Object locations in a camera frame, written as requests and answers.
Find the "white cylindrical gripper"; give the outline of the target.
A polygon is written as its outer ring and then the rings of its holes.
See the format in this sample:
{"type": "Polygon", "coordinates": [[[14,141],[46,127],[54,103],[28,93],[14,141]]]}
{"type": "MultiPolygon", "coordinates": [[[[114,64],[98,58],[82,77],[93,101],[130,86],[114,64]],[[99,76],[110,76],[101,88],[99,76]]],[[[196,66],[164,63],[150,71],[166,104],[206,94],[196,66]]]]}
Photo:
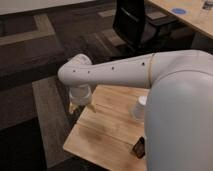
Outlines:
{"type": "Polygon", "coordinates": [[[92,92],[89,85],[80,85],[77,87],[71,87],[69,89],[69,113],[73,113],[78,106],[87,105],[90,110],[96,113],[95,107],[93,104],[89,104],[92,99],[92,92]]]}

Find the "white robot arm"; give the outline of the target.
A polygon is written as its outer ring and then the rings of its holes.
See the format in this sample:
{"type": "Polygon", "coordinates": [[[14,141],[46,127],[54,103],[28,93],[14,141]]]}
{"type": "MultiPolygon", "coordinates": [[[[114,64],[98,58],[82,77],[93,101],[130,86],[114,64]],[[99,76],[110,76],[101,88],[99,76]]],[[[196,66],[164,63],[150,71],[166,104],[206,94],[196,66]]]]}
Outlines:
{"type": "Polygon", "coordinates": [[[70,101],[87,101],[92,85],[147,88],[147,171],[213,171],[213,54],[149,53],[94,64],[78,54],[58,70],[70,101]]]}

